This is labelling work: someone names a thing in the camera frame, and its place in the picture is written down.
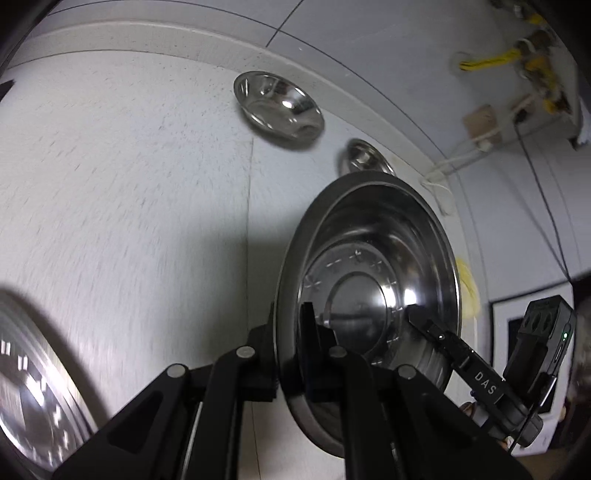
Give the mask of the large steel bowl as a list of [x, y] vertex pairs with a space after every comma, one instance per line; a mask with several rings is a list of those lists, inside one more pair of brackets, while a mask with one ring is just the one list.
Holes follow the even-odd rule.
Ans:
[[297, 225], [280, 270], [273, 329], [283, 396], [308, 440], [341, 457], [338, 407], [305, 398], [301, 385], [297, 324], [305, 302], [342, 347], [383, 368], [410, 364], [446, 389], [451, 366], [404, 310], [423, 306], [459, 334], [459, 275], [435, 212], [403, 180], [366, 171], [329, 184]]

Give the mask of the large steel plate with label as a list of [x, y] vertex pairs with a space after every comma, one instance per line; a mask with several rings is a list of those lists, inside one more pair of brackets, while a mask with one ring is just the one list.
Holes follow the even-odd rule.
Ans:
[[1, 459], [22, 479], [49, 479], [97, 431], [32, 309], [1, 293]]

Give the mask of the medium steel bowl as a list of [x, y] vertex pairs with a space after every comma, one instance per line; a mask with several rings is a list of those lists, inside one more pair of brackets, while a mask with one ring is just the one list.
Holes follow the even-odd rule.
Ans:
[[324, 133], [325, 118], [317, 102], [286, 78], [247, 71], [235, 78], [232, 89], [246, 119], [266, 134], [310, 145]]

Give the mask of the yellow cloth rag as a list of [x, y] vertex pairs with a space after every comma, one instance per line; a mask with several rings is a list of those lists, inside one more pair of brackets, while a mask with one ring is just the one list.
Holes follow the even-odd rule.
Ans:
[[481, 300], [477, 283], [469, 264], [462, 258], [456, 259], [461, 293], [462, 319], [477, 318], [481, 312]]

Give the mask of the small steel bowl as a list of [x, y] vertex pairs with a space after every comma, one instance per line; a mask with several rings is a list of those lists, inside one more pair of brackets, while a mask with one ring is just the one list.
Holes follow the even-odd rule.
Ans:
[[374, 145], [358, 138], [346, 143], [345, 151], [342, 153], [342, 168], [349, 173], [378, 171], [396, 175], [386, 157]]

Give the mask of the beige wall socket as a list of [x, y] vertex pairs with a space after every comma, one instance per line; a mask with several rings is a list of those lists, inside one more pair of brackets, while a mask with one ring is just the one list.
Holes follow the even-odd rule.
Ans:
[[483, 105], [472, 113], [465, 115], [462, 123], [468, 132], [469, 138], [474, 143], [488, 140], [492, 144], [498, 144], [502, 140], [496, 112], [489, 104]]

